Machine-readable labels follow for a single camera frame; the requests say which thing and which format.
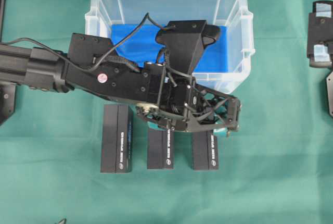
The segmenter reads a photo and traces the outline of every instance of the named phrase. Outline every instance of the robotic arm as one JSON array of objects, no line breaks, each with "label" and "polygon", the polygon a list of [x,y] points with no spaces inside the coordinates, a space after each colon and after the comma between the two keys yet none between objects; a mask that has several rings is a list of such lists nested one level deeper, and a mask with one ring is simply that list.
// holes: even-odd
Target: robotic arm
[{"label": "robotic arm", "polygon": [[[147,14],[135,33],[149,19]],[[192,76],[205,48],[220,36],[206,21],[170,21],[160,27],[156,41],[165,47],[156,63],[143,68],[121,57],[109,38],[72,35],[67,54],[30,39],[0,44],[0,123],[15,110],[15,87],[67,93],[81,89],[103,99],[136,106],[137,115],[160,128],[198,132],[238,129],[240,101],[196,83]],[[42,48],[9,46],[32,41]]]}]

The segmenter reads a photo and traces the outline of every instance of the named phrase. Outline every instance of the green tablecloth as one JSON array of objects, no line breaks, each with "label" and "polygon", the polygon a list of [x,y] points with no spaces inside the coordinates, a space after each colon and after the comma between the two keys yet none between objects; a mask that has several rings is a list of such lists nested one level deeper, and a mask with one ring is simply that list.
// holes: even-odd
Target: green tablecloth
[{"label": "green tablecloth", "polygon": [[[19,88],[0,128],[0,222],[332,223],[333,119],[327,69],[308,67],[315,0],[248,0],[254,13],[240,131],[219,139],[220,169],[191,169],[177,134],[175,169],[146,169],[146,125],[135,118],[133,172],[99,173],[105,101],[82,91]],[[3,40],[27,36],[67,51],[84,32],[89,0],[7,0]]]}]

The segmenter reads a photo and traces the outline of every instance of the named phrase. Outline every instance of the clear plastic container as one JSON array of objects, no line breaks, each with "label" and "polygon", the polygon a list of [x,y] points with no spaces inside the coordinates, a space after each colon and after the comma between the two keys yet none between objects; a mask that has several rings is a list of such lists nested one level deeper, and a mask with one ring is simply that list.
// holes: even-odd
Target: clear plastic container
[{"label": "clear plastic container", "polygon": [[85,33],[110,37],[113,24],[138,24],[146,12],[159,24],[205,19],[227,27],[227,72],[194,73],[198,83],[228,94],[250,74],[255,49],[247,0],[91,0]]}]

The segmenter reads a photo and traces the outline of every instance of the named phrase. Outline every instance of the black rectangular block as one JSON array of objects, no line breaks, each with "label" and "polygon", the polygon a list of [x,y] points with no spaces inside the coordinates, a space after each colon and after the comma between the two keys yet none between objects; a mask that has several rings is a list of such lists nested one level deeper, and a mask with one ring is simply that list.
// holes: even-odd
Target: black rectangular block
[{"label": "black rectangular block", "polygon": [[192,133],[192,161],[194,170],[219,169],[219,149],[213,131]]},{"label": "black rectangular block", "polygon": [[148,169],[173,169],[174,132],[148,128]]},{"label": "black rectangular block", "polygon": [[127,105],[105,105],[100,160],[101,173],[132,170],[133,112]]}]

